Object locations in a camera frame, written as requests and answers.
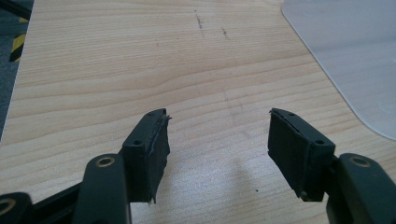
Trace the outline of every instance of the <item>pencil mark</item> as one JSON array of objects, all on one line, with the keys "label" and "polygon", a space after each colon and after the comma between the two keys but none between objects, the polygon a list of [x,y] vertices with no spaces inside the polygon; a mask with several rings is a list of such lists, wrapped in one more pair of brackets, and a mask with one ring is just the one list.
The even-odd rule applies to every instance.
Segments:
[{"label": "pencil mark", "polygon": [[221,30],[223,31],[223,34],[225,36],[226,39],[230,39],[230,37],[227,36],[227,31],[221,27]]},{"label": "pencil mark", "polygon": [[201,18],[198,16],[198,12],[197,12],[197,10],[194,10],[194,12],[195,12],[195,18],[197,19],[197,21],[198,21],[198,27],[199,27],[199,29],[200,29],[200,31],[201,31],[201,35],[203,36],[203,37],[205,37],[205,35],[204,35],[204,30],[203,30],[203,26],[202,26],[202,23],[204,23],[202,20],[201,20]]}]

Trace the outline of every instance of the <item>gray floor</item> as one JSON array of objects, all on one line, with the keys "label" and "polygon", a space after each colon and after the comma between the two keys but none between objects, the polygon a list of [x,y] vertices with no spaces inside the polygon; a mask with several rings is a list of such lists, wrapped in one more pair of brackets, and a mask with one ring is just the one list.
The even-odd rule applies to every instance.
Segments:
[{"label": "gray floor", "polygon": [[[17,1],[25,7],[32,8],[32,1]],[[0,26],[18,22],[19,18],[0,9]],[[12,51],[12,42],[15,35],[0,35],[0,139],[6,122],[9,102],[14,88],[19,63],[9,62]]]}]

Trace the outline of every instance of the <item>light wood surface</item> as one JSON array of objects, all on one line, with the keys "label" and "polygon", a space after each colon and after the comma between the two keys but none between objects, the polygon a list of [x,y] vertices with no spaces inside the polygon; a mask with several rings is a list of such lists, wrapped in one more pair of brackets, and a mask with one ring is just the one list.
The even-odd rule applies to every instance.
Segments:
[{"label": "light wood surface", "polygon": [[0,149],[0,194],[34,202],[81,181],[166,107],[171,154],[157,204],[134,223],[328,223],[268,157],[272,107],[326,134],[336,155],[378,161],[396,143],[370,131],[281,13],[282,1],[35,0]]}]

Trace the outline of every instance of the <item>wooden table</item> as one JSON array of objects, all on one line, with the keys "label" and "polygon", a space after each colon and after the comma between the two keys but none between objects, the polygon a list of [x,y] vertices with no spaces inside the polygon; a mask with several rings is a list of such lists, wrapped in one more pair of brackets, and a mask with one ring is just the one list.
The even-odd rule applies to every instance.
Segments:
[{"label": "wooden table", "polygon": [[268,157],[292,111],[396,180],[396,143],[364,126],[281,13],[282,1],[36,0],[0,150],[0,194],[38,202],[118,152],[166,107],[171,154],[134,223],[328,223]]}]

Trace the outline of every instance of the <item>frosted plastic panel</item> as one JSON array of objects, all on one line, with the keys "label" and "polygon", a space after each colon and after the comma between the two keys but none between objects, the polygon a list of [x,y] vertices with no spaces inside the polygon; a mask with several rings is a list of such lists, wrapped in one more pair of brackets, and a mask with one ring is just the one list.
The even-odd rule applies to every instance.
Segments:
[{"label": "frosted plastic panel", "polygon": [[355,114],[396,140],[396,0],[285,0],[282,11]]}]

